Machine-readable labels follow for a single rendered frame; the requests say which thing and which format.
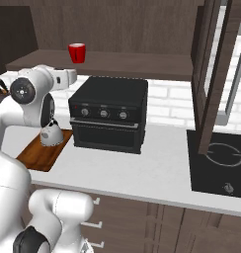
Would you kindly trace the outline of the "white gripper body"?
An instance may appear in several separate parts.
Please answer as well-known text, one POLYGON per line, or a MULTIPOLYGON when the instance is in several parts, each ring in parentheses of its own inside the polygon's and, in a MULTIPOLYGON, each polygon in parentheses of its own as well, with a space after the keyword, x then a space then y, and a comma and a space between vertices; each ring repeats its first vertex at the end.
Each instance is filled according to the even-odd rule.
POLYGON ((64 78, 64 86, 69 87, 77 81, 77 71, 75 69, 66 69, 66 76, 64 78))

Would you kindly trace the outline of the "red mug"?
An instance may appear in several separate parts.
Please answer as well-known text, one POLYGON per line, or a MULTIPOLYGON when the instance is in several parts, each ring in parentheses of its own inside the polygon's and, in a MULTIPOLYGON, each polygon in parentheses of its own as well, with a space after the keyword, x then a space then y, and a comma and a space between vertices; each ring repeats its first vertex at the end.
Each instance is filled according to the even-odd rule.
POLYGON ((73 63, 83 63, 85 61, 86 45, 83 43, 71 43, 68 51, 73 63))

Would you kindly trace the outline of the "brown wooden tray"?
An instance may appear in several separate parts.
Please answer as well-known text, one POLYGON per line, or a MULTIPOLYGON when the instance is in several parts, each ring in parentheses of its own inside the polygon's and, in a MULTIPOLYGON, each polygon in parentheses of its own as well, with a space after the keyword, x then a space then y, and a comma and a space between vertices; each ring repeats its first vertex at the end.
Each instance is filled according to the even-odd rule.
POLYGON ((64 139, 56 146, 42 146, 40 143, 40 137, 37 135, 18 155, 17 159, 28 169, 48 172, 69 141, 73 131, 70 129, 64 129, 62 133, 64 139))

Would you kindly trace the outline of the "dark wood glass cabinet door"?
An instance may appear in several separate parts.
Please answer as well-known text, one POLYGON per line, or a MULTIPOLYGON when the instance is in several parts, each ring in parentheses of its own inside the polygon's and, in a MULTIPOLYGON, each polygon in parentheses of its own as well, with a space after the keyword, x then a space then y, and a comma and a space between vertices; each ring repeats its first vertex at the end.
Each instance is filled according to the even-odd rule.
POLYGON ((199 154, 207 154, 218 113, 228 67, 241 23, 241 0, 227 0, 222 30, 218 42, 208 92, 204 81, 221 0, 204 0, 199 8, 196 24, 196 50, 192 51, 194 66, 192 93, 199 154))

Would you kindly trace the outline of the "black toaster oven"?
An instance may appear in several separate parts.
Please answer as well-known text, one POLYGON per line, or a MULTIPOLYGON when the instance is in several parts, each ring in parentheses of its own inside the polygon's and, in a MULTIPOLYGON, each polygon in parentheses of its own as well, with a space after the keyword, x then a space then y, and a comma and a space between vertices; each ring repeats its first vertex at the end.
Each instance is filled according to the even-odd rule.
POLYGON ((140 154, 147 93, 144 79, 89 77, 68 99, 74 145, 140 154))

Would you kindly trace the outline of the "brown wood drawer front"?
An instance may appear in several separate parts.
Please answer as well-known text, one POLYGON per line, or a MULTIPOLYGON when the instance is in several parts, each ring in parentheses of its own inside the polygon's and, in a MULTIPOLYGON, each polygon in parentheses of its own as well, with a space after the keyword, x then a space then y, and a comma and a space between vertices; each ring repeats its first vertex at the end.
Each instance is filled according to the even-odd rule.
POLYGON ((145 216, 147 203, 130 199, 91 194, 93 200, 100 198, 100 204, 95 205, 95 212, 100 215, 114 216, 145 216))
POLYGON ((129 234, 103 234, 86 236, 89 242, 101 243, 105 241, 104 248, 93 247, 95 253, 143 253, 144 238, 129 234))
POLYGON ((102 227, 82 226, 82 233, 91 240, 106 239, 119 236, 120 238, 141 239, 145 235, 145 214, 131 211, 99 212, 90 218, 91 223, 102 223, 102 227))

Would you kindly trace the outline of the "grey range hood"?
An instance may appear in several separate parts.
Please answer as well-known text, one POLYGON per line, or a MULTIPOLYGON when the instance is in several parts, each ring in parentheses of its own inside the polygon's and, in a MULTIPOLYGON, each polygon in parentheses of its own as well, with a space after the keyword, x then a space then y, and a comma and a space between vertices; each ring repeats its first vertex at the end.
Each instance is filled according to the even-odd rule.
POLYGON ((237 89, 238 89, 240 80, 241 80, 241 52, 240 52, 239 59, 237 62, 237 66, 236 66, 234 78, 232 81, 232 86, 231 86, 231 89, 229 92, 229 96, 227 99, 227 103, 225 106, 225 110, 219 111, 217 113, 217 117, 216 117, 216 121, 215 121, 215 124, 217 126, 226 126, 227 125, 228 120, 229 120, 229 116, 231 113, 231 109, 233 107, 234 99, 236 97, 236 93, 237 93, 237 89))

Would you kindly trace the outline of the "black hob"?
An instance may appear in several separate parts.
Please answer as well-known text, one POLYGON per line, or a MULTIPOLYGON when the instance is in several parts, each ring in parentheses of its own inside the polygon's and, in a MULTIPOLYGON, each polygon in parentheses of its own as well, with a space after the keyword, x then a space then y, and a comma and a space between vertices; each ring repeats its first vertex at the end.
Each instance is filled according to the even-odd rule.
POLYGON ((187 130, 192 190, 241 198, 241 134, 212 134, 207 155, 197 154, 196 132, 187 130))

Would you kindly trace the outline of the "brown wood base cupboard door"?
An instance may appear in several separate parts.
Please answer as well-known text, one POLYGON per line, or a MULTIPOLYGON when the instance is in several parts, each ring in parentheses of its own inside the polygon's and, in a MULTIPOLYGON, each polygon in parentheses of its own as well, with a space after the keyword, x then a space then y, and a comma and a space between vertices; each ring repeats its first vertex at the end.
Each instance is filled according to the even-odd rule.
POLYGON ((160 253, 241 253, 241 217, 165 206, 160 253))

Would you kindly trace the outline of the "dark wood wall cabinet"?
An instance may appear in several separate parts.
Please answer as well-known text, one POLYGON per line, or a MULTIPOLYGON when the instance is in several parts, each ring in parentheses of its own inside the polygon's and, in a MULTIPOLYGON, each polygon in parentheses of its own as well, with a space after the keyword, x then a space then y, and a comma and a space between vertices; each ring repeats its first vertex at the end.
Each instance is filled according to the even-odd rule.
POLYGON ((47 64, 80 74, 189 81, 196 19, 204 0, 2 0, 29 6, 38 49, 7 67, 47 64), (86 45, 73 63, 71 43, 86 45))

